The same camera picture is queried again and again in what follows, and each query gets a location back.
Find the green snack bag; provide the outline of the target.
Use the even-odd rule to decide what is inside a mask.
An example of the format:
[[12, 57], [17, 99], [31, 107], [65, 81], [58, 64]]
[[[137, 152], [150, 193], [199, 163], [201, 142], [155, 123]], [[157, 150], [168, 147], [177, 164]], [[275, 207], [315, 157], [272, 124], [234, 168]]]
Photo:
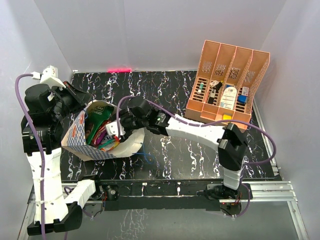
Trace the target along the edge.
[[92, 145], [92, 139], [97, 132], [99, 126], [106, 120], [109, 120], [110, 116], [114, 112], [113, 106], [98, 106], [94, 108], [85, 120], [84, 130], [85, 139], [87, 145]]

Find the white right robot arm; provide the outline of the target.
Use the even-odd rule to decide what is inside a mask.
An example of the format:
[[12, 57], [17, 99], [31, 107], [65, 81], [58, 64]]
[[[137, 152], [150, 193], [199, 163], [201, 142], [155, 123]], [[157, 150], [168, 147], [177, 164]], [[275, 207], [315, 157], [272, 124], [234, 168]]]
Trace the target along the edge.
[[219, 126], [181, 117], [141, 96], [125, 96], [127, 108], [116, 110], [117, 136], [126, 141], [132, 131], [146, 128], [155, 135], [179, 137], [203, 144], [218, 153], [223, 183], [204, 190], [208, 199], [241, 199], [241, 175], [248, 143], [233, 123]]

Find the blue checkered paper bag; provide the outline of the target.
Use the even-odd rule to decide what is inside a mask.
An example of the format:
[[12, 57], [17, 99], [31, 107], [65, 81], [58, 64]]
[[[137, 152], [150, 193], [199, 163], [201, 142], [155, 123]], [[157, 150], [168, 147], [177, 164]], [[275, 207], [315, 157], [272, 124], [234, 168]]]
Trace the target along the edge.
[[128, 134], [123, 142], [118, 137], [113, 117], [117, 107], [102, 100], [93, 100], [82, 110], [68, 129], [61, 145], [83, 161], [128, 158], [143, 146], [144, 129], [124, 130]]

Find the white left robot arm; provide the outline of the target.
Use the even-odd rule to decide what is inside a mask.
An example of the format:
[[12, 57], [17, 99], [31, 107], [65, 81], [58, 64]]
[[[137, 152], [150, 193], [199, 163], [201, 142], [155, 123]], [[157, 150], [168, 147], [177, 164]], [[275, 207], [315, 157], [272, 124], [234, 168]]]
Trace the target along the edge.
[[24, 112], [21, 120], [23, 151], [32, 171], [35, 215], [27, 227], [29, 236], [45, 236], [77, 230], [89, 198], [103, 195], [102, 185], [93, 178], [82, 179], [64, 197], [60, 160], [63, 119], [82, 111], [92, 96], [69, 82], [38, 83], [17, 97]]

